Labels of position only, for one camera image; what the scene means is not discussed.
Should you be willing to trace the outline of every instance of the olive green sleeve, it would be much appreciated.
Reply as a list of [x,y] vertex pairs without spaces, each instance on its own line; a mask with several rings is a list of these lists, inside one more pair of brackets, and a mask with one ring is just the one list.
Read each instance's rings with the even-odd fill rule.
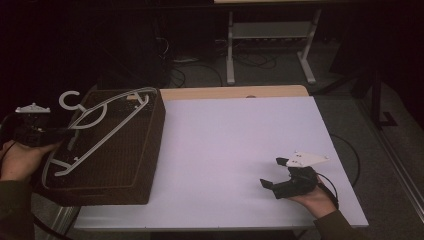
[[324,240],[369,239],[359,230],[352,228],[338,210],[314,221],[314,223]]
[[34,239],[31,187],[18,181],[0,181],[0,239]]

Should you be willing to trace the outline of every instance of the brown wicker basket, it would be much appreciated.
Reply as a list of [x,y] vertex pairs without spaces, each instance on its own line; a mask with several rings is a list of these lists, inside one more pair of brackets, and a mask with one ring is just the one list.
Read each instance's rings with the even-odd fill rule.
[[[127,91],[93,91],[81,105],[89,109],[124,92]],[[49,164],[44,184],[39,184],[36,192],[62,206],[147,204],[161,145],[165,107],[159,90],[140,95],[146,94],[150,99],[147,105],[69,174],[56,176],[64,168]],[[139,102],[131,96],[108,103],[101,122],[77,130],[76,140],[66,139],[50,157],[72,164],[75,157],[87,153],[137,105]],[[80,125],[95,121],[101,113],[101,109],[92,112]]]

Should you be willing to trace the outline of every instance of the white table surface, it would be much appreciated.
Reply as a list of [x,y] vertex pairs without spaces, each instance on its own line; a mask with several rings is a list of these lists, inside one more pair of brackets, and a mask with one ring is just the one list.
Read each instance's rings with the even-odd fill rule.
[[313,227],[299,204],[275,199],[260,178],[290,179],[276,157],[328,156],[313,168],[336,186],[353,226],[368,222],[312,97],[165,101],[166,120],[147,205],[82,207],[74,225],[96,231]]

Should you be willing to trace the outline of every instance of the person's left hand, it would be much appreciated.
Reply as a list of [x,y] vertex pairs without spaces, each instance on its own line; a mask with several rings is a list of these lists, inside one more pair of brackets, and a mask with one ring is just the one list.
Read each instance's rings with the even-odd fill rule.
[[44,147],[28,147],[18,142],[9,141],[3,144],[0,158],[3,158],[0,181],[27,181],[37,170],[44,154],[60,145],[51,144]]

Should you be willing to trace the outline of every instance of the hand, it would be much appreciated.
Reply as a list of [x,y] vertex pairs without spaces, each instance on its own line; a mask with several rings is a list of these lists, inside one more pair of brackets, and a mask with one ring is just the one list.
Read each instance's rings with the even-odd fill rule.
[[317,219],[337,210],[328,195],[318,186],[312,192],[289,199],[302,204]]
[[59,143],[44,147],[28,147],[18,142],[3,144],[0,157],[3,158],[0,181],[27,181],[37,170],[44,154],[54,150]]

